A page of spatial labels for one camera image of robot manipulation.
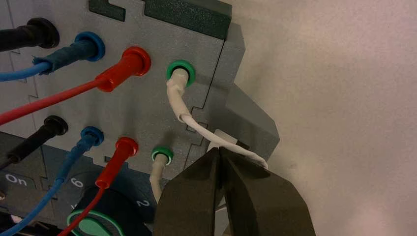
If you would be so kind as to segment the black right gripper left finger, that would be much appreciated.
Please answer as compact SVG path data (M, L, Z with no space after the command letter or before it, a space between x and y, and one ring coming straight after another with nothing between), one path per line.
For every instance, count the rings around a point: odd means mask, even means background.
M221 158L212 148L164 187L154 219L155 236L212 236L220 202Z

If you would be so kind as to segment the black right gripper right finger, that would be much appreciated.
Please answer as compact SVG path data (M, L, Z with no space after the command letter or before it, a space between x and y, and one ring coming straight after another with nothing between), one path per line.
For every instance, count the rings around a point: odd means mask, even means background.
M308 206L291 182L223 147L220 156L233 236L316 234Z

